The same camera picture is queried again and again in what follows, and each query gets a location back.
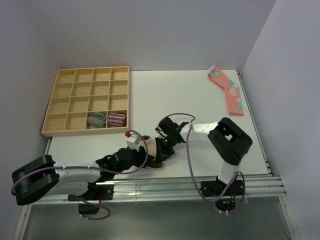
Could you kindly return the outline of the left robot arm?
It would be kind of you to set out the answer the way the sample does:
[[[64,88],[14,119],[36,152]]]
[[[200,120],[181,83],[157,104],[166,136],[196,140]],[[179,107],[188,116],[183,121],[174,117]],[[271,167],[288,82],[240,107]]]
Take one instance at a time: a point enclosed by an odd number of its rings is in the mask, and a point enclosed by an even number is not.
[[[97,183],[127,174],[133,166],[145,168],[153,160],[154,156],[142,146],[120,148],[113,154],[81,165],[58,163],[47,154],[15,170],[11,175],[13,186],[10,191],[19,206],[54,195],[75,195],[91,200],[98,193]]]

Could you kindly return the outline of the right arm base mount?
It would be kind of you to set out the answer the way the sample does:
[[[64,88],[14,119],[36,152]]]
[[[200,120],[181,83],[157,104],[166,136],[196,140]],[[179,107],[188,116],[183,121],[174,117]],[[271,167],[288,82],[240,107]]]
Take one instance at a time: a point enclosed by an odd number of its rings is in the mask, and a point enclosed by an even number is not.
[[[226,184],[216,179],[211,181],[201,181],[200,191],[204,197],[219,197]],[[244,180],[235,179],[226,189],[223,196],[214,204],[222,213],[229,214],[234,212],[239,204],[242,204],[246,194],[246,185]]]

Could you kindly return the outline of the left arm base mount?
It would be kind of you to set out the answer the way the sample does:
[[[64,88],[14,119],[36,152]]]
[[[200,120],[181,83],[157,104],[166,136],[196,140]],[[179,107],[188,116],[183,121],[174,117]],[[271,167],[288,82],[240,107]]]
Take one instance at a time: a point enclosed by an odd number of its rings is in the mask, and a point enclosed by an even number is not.
[[[100,221],[111,215],[111,210],[103,205],[102,201],[110,201],[113,199],[113,184],[97,184],[90,183],[88,191],[80,196],[69,194],[68,202],[78,202],[78,213],[80,218],[88,221]],[[94,217],[99,210],[106,211],[105,216]]]

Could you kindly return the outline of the cream and brown sock pair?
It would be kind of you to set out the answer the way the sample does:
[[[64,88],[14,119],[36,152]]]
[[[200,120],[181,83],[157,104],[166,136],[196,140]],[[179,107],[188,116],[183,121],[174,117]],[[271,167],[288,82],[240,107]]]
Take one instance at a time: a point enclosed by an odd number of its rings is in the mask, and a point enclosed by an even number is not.
[[[143,135],[142,139],[145,140],[146,145],[148,147],[148,160],[145,167],[149,167],[152,169],[162,169],[164,165],[161,162],[156,163],[156,156],[157,156],[156,141],[147,135]]]

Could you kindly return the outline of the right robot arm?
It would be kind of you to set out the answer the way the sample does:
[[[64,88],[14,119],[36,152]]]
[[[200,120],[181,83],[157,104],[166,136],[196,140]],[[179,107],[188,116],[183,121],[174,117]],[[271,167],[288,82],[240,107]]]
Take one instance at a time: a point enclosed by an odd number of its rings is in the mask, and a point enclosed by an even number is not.
[[[211,143],[223,160],[216,183],[216,189],[222,195],[233,190],[233,181],[239,172],[242,158],[253,144],[251,137],[228,117],[213,123],[194,124],[190,121],[177,124],[167,116],[158,123],[155,130],[164,133],[162,137],[155,138],[156,163],[174,155],[177,144],[185,143],[188,147],[190,142]]]

